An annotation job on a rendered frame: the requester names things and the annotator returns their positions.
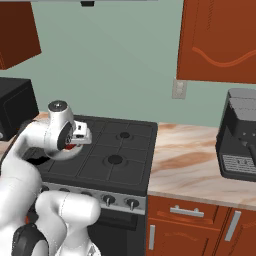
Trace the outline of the black gas hob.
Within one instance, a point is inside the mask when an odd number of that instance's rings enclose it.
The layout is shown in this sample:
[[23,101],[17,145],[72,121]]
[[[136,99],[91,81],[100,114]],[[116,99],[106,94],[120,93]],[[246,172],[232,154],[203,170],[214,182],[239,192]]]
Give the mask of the black gas hob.
[[[48,161],[36,166],[43,184],[51,190],[67,188],[70,192],[92,193],[102,207],[143,215],[158,126],[154,122],[79,116],[92,132],[92,143],[65,161]],[[112,195],[109,207],[102,200]],[[133,211],[127,199],[136,199]]]

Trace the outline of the red-brown wall cupboard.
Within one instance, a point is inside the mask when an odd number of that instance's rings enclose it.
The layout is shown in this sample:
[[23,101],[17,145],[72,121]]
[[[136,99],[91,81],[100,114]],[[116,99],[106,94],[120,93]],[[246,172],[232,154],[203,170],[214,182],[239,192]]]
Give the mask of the red-brown wall cupboard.
[[0,70],[41,53],[30,2],[0,1]]

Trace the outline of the grey wall socket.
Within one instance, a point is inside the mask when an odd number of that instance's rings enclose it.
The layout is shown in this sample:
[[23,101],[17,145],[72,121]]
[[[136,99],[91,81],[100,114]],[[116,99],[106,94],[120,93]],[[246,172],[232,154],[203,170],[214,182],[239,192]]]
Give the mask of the grey wall socket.
[[185,80],[177,80],[176,78],[174,78],[172,86],[172,98],[184,100],[186,97],[186,91],[187,82]]

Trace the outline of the black oven door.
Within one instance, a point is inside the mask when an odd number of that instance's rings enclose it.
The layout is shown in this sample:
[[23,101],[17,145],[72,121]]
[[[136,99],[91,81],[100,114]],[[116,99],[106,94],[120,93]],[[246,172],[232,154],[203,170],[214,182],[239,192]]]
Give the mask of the black oven door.
[[110,227],[98,221],[88,227],[89,236],[102,256],[144,256],[146,217],[137,216],[135,230]]

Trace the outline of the red-brown drawer front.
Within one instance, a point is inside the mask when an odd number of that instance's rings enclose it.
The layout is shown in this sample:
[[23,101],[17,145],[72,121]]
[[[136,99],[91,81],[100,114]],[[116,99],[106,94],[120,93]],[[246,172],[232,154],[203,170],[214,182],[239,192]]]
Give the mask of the red-brown drawer front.
[[[175,214],[170,208],[178,205],[182,209],[194,210],[198,208],[204,213],[203,218]],[[180,222],[207,228],[220,228],[225,211],[217,205],[198,203],[166,197],[148,197],[148,216],[151,218]]]

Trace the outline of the black coffee machine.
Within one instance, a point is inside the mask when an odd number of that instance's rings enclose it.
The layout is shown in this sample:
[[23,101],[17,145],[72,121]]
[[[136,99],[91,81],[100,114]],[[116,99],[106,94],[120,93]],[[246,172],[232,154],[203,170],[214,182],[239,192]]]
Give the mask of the black coffee machine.
[[256,182],[255,89],[228,90],[215,148],[223,177]]

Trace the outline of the red-brown wall cupboard door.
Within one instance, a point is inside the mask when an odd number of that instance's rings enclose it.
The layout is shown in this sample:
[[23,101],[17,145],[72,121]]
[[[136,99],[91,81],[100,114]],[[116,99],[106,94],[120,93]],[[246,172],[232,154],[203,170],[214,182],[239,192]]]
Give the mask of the red-brown wall cupboard door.
[[256,84],[256,0],[184,0],[176,78]]

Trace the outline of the grey extractor hood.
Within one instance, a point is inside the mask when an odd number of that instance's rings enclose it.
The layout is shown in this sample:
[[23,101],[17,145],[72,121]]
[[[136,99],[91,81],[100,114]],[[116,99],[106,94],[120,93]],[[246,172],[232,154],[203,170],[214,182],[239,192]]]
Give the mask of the grey extractor hood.
[[79,2],[82,7],[94,7],[96,2],[146,2],[158,0],[29,0],[31,2]]

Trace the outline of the black microwave oven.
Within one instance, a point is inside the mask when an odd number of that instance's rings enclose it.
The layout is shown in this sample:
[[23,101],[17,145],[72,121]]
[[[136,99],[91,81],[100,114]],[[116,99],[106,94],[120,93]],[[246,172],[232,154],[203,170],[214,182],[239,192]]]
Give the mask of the black microwave oven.
[[30,79],[0,77],[0,141],[9,141],[24,121],[38,114]]

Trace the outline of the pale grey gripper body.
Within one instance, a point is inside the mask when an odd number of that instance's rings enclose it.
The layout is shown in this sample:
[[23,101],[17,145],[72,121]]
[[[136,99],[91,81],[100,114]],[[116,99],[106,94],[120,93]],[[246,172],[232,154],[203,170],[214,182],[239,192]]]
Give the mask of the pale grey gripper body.
[[71,144],[85,145],[92,143],[92,134],[89,129],[77,130],[73,133]]

